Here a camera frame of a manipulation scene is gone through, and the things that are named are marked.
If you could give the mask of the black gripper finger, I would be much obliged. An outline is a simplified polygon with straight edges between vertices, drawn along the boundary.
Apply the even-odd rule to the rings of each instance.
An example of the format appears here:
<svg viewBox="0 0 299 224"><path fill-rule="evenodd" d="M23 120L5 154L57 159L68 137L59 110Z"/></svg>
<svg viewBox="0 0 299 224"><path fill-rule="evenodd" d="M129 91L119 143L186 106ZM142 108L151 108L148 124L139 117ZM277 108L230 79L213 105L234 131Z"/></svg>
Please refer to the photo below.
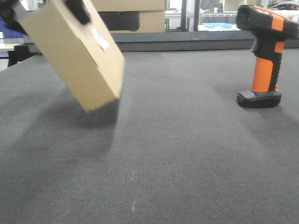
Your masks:
<svg viewBox="0 0 299 224"><path fill-rule="evenodd" d="M91 22L90 14L82 0L66 0L65 5L82 25L86 25Z"/></svg>

